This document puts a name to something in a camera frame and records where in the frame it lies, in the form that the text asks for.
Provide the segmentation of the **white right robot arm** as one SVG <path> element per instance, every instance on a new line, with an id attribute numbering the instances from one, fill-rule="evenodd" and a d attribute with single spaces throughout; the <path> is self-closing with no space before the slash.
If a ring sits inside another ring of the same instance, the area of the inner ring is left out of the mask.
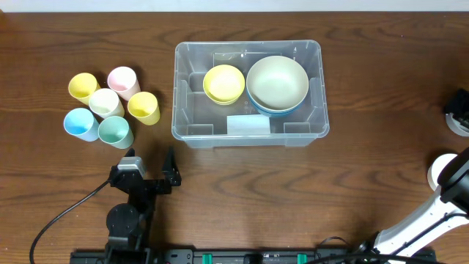
<path id="1" fill-rule="evenodd" d="M 377 234 L 371 250 L 411 257 L 444 233 L 468 223 L 468 150 L 443 154 L 427 171 L 431 197 L 398 224 Z"/>

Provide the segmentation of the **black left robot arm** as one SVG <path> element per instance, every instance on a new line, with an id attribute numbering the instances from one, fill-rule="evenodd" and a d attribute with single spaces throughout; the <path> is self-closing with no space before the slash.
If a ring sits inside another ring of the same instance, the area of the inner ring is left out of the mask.
<path id="1" fill-rule="evenodd" d="M 173 148 L 169 148 L 161 171 L 164 178 L 145 180 L 143 160 L 134 149 L 111 167 L 109 184 L 125 192 L 128 201 L 114 206 L 106 217 L 109 235 L 105 263 L 163 262 L 162 254 L 149 246 L 149 231 L 157 196 L 170 194 L 182 182 Z"/>

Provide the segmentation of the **small yellow bowl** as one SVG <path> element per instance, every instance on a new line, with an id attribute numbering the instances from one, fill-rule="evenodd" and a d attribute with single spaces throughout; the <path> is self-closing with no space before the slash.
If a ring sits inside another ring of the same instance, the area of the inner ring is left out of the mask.
<path id="1" fill-rule="evenodd" d="M 245 77 L 231 65 L 217 65 L 203 78 L 203 90 L 213 102 L 226 106 L 233 104 L 244 92 Z"/>

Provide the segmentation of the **large beige bowl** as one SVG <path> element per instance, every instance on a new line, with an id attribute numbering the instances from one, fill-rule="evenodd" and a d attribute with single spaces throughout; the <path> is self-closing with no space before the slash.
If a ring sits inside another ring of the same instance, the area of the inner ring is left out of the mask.
<path id="1" fill-rule="evenodd" d="M 307 96 L 309 77 L 295 60 L 268 56 L 251 67 L 246 89 L 260 106 L 274 111 L 287 110 Z"/>

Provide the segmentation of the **large dark blue bowl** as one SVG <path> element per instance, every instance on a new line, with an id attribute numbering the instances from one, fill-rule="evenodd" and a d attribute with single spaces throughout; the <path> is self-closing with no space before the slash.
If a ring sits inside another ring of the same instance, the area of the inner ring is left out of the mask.
<path id="1" fill-rule="evenodd" d="M 303 105 L 303 102 L 306 98 L 306 96 L 304 96 L 301 101 L 299 102 L 299 104 L 297 104 L 296 106 L 290 108 L 290 109 L 287 109 L 287 110 L 280 110 L 280 111 L 277 111 L 277 110 L 268 110 L 266 108 L 264 108 L 263 106 L 260 106 L 255 100 L 254 100 L 254 97 L 251 95 L 251 93 L 247 90 L 246 91 L 246 94 L 248 96 L 248 99 L 250 100 L 251 102 L 251 105 L 260 113 L 260 114 L 263 114 L 267 117 L 284 117 L 284 116 L 287 116 L 288 114 L 291 114 L 292 112 L 296 111 L 297 109 L 299 109 L 302 105 Z"/>

